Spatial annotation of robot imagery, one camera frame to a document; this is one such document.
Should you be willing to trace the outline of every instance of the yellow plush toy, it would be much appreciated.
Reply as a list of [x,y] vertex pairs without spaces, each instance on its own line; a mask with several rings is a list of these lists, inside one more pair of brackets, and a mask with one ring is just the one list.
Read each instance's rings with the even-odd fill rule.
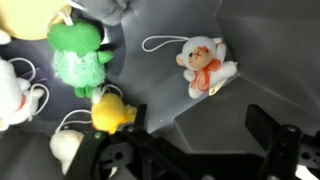
[[93,90],[92,94],[92,125],[99,131],[114,134],[119,125],[134,122],[137,108],[130,105],[124,105],[120,96],[113,93],[105,93],[109,87],[113,87],[120,92],[119,88],[113,85],[107,85]]

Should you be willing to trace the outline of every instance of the teddy bear face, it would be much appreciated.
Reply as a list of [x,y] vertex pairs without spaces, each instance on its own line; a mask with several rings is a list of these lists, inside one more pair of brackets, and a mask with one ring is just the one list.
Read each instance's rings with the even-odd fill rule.
[[198,46],[190,52],[187,63],[194,70],[200,70],[206,67],[213,57],[213,52],[206,46]]

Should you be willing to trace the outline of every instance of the green plush toy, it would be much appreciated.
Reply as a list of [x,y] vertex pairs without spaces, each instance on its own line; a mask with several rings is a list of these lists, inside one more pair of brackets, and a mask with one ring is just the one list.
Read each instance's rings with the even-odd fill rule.
[[58,76],[75,88],[77,97],[91,98],[92,90],[105,80],[104,64],[111,51],[97,51],[101,37],[99,30],[82,20],[72,25],[54,24],[48,33],[54,54],[54,67]]

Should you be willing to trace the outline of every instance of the white teddy bear keychain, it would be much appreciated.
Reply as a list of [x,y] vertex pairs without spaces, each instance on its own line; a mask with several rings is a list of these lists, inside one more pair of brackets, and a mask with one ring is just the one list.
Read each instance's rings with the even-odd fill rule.
[[[0,58],[0,131],[5,131],[10,125],[31,121],[49,100],[49,90],[42,84],[30,85],[28,80],[17,78],[11,62],[24,61],[32,67],[32,81],[35,77],[34,65],[26,59],[15,58],[5,61]],[[47,92],[46,99],[38,109],[39,99]]]
[[[145,43],[150,39],[173,38],[153,49],[146,49]],[[177,55],[176,61],[180,66],[185,66],[183,76],[189,84],[189,95],[191,98],[199,98],[203,93],[212,89],[211,95],[216,93],[226,80],[237,73],[236,63],[224,62],[226,56],[226,45],[222,38],[208,38],[197,36],[193,38],[181,36],[151,36],[142,43],[146,52],[152,52],[165,44],[172,42],[187,41],[182,52]]]

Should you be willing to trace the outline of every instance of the white plush toy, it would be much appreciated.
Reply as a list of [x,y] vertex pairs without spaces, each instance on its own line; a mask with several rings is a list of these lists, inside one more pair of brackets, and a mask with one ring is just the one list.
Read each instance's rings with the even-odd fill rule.
[[63,130],[55,133],[50,141],[53,155],[62,164],[62,173],[65,175],[76,155],[84,135],[74,130]]
[[191,98],[199,98],[220,81],[236,74],[236,63],[223,62],[225,56],[226,45],[221,38],[198,36],[188,39],[176,60],[180,66],[188,68],[183,75],[190,82]]
[[0,29],[0,45],[8,44],[11,42],[11,37]]
[[1,58],[0,84],[0,131],[7,130],[10,125],[32,120],[44,90],[33,87],[29,91],[30,82],[17,78],[13,65]]

